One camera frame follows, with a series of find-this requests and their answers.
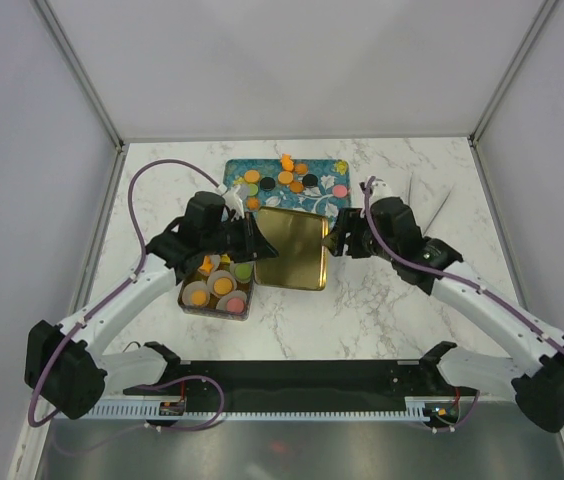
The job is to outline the gold tin lid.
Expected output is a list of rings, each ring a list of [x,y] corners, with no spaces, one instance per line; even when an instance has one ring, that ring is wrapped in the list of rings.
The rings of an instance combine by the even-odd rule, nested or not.
[[[303,210],[262,207],[257,225],[278,256],[255,262],[255,281],[262,286],[322,291],[327,283],[329,233],[325,216]]]

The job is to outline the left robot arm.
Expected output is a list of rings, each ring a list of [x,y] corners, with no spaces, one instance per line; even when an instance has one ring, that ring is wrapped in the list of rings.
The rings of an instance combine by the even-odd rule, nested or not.
[[[159,394],[181,380],[176,355],[151,342],[134,352],[106,354],[115,337],[158,297],[186,280],[207,256],[237,263],[277,257],[250,213],[226,212],[223,196],[198,192],[185,213],[141,249],[136,266],[115,287],[56,324],[41,320],[28,334],[24,381],[33,394],[28,421],[44,399],[69,419],[88,413],[110,392],[149,385]]]

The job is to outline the metal tongs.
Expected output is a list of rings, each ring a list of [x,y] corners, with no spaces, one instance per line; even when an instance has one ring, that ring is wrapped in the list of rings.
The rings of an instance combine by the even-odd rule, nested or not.
[[[405,191],[406,200],[410,206],[414,205],[414,200],[413,200],[414,185],[415,185],[415,175],[411,173]],[[453,192],[453,187],[448,188],[447,191],[434,203],[434,209],[430,212],[429,218],[425,222],[420,223],[423,233],[427,233],[430,227],[435,222],[435,220],[438,218],[443,208],[445,207],[446,203],[448,202],[452,192]]]

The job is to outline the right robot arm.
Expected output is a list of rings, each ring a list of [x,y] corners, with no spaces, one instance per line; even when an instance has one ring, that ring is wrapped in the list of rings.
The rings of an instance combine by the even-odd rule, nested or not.
[[[440,346],[439,359],[419,369],[425,391],[468,387],[514,402],[544,431],[564,427],[564,332],[506,299],[447,243],[423,235],[400,198],[341,210],[323,244],[336,257],[389,261],[401,280],[461,313],[506,353]]]

